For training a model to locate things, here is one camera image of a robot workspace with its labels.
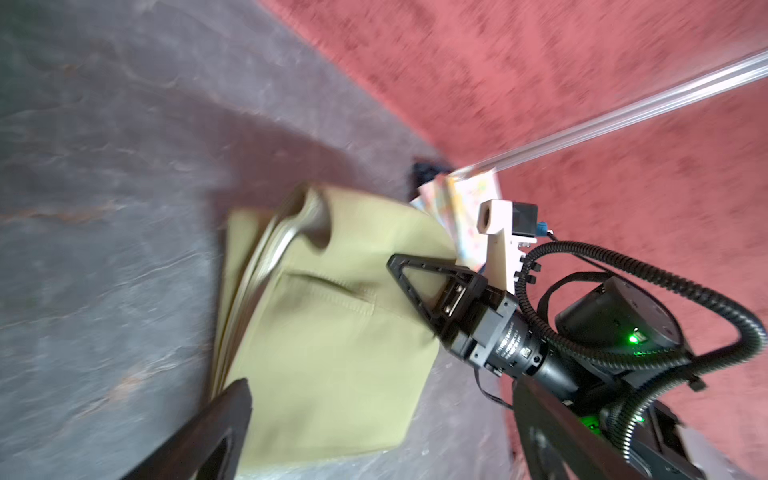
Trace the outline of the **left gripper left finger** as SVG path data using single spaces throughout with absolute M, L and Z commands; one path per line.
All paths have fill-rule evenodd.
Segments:
M 233 479 L 252 413 L 248 382 L 231 383 L 127 479 Z

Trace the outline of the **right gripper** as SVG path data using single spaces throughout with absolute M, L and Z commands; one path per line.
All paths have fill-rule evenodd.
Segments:
M 448 260 L 394 254 L 387 268 L 422 320 L 457 358 L 513 379 L 530 376 L 558 399 L 579 390 L 578 366 L 535 334 L 514 295 Z

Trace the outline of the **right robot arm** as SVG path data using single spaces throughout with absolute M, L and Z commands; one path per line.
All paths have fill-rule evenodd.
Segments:
M 592 289 L 555 318 L 527 288 L 539 259 L 565 253 L 591 264 L 567 283 Z M 726 296 L 620 253 L 554 241 L 525 256 L 512 287 L 443 260 L 393 255 L 388 269 L 441 343 L 475 371 L 515 382 L 513 411 L 535 479 L 737 479 L 741 473 L 661 402 L 682 385 L 746 362 L 766 345 L 762 323 Z M 716 313 L 738 331 L 695 354 L 653 284 Z

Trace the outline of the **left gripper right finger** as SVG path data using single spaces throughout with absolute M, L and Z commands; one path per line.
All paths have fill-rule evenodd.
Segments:
M 516 382 L 514 416 L 533 479 L 642 479 L 577 416 L 530 377 Z

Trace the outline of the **pastel patterned skirt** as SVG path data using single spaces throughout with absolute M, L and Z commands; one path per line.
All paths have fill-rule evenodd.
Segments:
M 453 240 L 457 263 L 479 271 L 486 263 L 487 239 L 478 231 L 480 205 L 501 199 L 494 169 L 469 177 L 443 174 L 416 189 L 410 204 L 434 217 Z

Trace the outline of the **blue denim skirt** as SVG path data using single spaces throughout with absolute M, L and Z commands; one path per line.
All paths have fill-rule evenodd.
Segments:
M 413 187 L 418 189 L 420 186 L 433 181 L 439 175 L 450 174 L 452 171 L 452 167 L 441 162 L 415 161 L 411 169 Z

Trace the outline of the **olive green skirt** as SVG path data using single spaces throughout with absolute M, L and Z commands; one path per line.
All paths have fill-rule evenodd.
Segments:
M 249 385 L 239 475 L 404 441 L 439 343 L 388 270 L 395 254 L 456 258 L 435 218 L 337 186 L 230 212 L 210 390 Z

